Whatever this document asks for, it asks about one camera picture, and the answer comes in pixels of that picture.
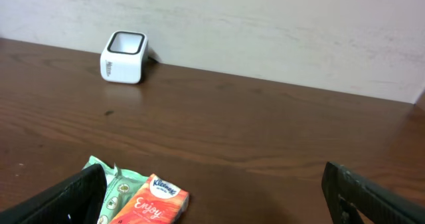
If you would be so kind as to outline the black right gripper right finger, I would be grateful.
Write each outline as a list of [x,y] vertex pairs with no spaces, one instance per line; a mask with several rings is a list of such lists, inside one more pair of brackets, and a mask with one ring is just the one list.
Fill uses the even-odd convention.
[[358,175],[345,166],[327,162],[321,188],[334,223],[424,222],[424,208]]

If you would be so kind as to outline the green white wipes pack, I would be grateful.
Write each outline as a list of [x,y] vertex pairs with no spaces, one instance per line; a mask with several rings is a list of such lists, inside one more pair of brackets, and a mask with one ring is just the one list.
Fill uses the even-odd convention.
[[97,224],[108,224],[147,181],[148,177],[129,169],[119,168],[117,165],[111,168],[95,156],[90,156],[84,169],[94,164],[102,166],[107,184]]

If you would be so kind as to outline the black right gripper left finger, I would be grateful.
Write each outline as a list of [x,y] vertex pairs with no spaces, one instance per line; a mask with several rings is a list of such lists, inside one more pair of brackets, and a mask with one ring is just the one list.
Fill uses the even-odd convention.
[[96,223],[106,189],[104,169],[100,164],[94,164],[2,211],[1,224]]

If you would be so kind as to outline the orange Kleenex tissue pack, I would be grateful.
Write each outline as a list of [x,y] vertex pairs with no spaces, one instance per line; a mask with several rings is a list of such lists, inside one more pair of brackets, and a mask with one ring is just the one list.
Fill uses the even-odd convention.
[[189,204],[189,192],[151,174],[110,224],[175,223]]

